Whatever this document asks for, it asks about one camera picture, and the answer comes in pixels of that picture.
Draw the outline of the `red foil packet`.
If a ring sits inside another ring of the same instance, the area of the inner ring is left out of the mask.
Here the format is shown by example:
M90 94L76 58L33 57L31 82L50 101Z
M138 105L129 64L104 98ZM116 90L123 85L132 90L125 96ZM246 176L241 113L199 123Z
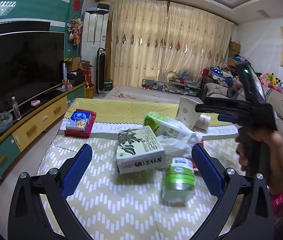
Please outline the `red foil packet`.
M193 145L191 150L191 158L193 163L193 169L195 172L199 171L197 163L201 164L206 157L203 146L204 146L204 140L202 139L199 143Z

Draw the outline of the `green lidded clear jar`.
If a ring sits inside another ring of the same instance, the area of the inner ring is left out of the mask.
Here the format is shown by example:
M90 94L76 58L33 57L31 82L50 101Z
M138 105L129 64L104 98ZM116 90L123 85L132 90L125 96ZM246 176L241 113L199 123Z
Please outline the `green lidded clear jar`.
M169 159L162 182L161 198L173 205L186 203L195 193L195 172L193 163L184 157Z

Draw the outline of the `white tissue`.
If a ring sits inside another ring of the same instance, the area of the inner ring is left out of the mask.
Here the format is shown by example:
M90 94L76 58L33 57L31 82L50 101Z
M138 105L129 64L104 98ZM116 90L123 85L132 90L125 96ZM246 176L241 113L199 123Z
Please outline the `white tissue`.
M174 139L165 135L159 135L157 139L163 146L165 150L165 157L167 159L171 157L191 158L192 148L195 144L202 141L202 134L193 133L182 137L181 139Z

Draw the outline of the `white pill bottle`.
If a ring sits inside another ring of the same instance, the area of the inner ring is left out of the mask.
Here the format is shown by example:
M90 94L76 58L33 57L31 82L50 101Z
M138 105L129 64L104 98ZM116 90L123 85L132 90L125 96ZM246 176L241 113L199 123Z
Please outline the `white pill bottle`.
M206 131L210 125L210 121L211 116L202 113L195 122L194 128Z

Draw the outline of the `white bamboo print box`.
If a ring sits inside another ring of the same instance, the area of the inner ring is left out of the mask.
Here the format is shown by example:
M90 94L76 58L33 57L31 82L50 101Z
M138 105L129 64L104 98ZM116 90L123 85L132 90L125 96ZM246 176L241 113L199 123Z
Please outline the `white bamboo print box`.
M118 134L116 162L121 174L163 168L165 150L150 126L127 129Z

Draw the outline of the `white paper cup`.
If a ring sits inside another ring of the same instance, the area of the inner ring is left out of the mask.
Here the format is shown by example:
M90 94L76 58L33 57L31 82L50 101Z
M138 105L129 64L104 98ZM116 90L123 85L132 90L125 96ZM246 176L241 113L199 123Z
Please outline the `white paper cup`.
M184 96L179 98L179 105L176 114L176 120L182 122L187 128L193 129L201 113L195 111L198 104L202 104L198 98L190 99Z

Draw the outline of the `white green lotion bottle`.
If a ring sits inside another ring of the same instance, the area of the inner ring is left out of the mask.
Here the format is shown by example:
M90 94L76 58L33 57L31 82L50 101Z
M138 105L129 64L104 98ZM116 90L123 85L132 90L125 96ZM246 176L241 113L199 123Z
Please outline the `white green lotion bottle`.
M202 133L194 132L182 122L157 112L146 114L144 126L149 126L156 136L164 135L177 140L188 138L188 142L192 145L202 141Z

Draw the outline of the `red tray with tissue pack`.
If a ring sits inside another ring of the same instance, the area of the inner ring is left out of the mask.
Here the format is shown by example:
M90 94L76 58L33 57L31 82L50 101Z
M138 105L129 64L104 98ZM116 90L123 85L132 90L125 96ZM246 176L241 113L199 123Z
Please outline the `red tray with tissue pack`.
M65 118L65 135L89 138L96 117L96 112L77 109L70 118Z

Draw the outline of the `teal yellow tv cabinet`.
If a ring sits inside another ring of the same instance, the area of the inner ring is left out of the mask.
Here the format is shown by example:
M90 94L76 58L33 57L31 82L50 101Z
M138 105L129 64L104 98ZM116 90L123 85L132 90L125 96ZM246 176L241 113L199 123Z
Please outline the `teal yellow tv cabinet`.
M85 84L71 88L37 107L0 136L0 180L14 160L56 120L74 99L85 98Z

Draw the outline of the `floral floor mat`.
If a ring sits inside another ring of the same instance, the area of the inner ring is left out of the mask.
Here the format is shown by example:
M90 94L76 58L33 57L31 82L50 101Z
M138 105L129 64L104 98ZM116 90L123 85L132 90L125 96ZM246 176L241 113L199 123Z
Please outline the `floral floor mat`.
M143 88L132 88L126 86L116 86L106 93L102 99L109 100L126 100L126 101L144 101L144 102L161 102L179 104L180 97L186 97L198 103L202 100L187 95L179 95L157 90L148 90Z

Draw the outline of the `low glass shelf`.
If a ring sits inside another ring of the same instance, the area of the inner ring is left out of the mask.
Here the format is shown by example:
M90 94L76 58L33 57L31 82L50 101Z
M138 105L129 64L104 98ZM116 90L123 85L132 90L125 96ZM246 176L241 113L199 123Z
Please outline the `low glass shelf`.
M200 88L193 85L186 85L180 82L161 82L142 79L141 87L148 90L156 90L179 95L198 96Z

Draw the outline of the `glass ashtray bowl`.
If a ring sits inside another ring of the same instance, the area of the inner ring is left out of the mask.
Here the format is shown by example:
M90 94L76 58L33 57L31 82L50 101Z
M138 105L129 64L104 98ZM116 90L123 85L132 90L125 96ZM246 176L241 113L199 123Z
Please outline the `glass ashtray bowl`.
M9 112L0 113L0 134L13 125L13 116Z

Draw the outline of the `black tower fan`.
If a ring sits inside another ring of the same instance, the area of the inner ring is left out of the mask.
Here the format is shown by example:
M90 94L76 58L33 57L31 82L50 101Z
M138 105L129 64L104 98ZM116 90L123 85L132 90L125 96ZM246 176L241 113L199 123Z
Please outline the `black tower fan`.
M105 63L106 50L99 48L97 51L97 66L96 66L96 93L98 98L104 97L105 94Z

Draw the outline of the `large black television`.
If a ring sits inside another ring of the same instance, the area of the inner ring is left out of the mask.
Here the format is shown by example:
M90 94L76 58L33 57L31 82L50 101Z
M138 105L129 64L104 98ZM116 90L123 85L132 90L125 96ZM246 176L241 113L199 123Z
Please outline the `large black television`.
M0 113L12 111L62 83L65 35L53 31L22 31L0 35Z

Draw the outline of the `beige curtains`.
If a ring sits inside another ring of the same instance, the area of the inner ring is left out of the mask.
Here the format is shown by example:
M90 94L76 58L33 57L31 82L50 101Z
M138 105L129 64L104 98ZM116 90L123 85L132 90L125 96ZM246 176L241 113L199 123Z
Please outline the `beige curtains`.
M142 79L194 82L224 64L234 23L210 12L158 0L110 1L110 77L115 86Z

